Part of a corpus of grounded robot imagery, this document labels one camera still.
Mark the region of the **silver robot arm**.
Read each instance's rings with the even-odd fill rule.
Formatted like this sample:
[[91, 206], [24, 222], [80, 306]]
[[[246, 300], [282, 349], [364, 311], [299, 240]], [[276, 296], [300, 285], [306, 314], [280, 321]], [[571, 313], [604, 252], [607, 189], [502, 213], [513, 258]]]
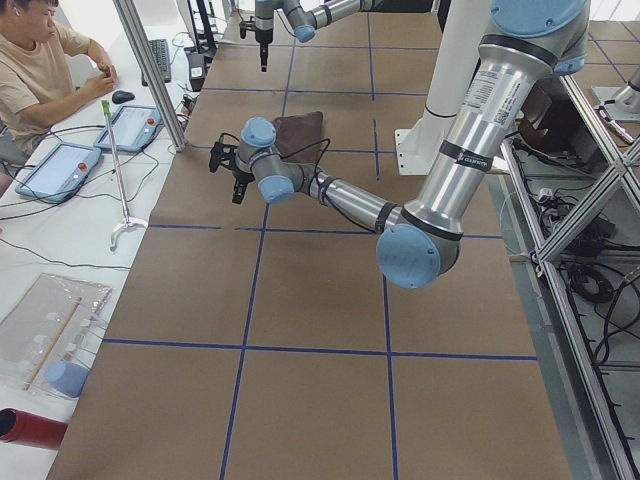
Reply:
[[307, 11], [299, 1], [258, 0], [254, 2], [254, 16], [245, 30], [254, 32], [259, 44], [260, 68], [262, 72], [266, 72], [269, 45], [273, 42], [274, 16], [277, 10], [281, 10], [284, 14], [293, 36], [299, 42], [306, 43], [319, 29], [358, 12], [374, 11], [382, 4], [383, 1], [373, 0], [328, 1]]
[[419, 195], [406, 204], [332, 177], [317, 164], [287, 161], [275, 126], [262, 117], [245, 123], [230, 162], [235, 200], [249, 183], [269, 204], [305, 193], [378, 234], [376, 258], [389, 281], [410, 289], [431, 284], [455, 264], [463, 214], [532, 87], [583, 67], [589, 8], [586, 1], [489, 5], [479, 69]]

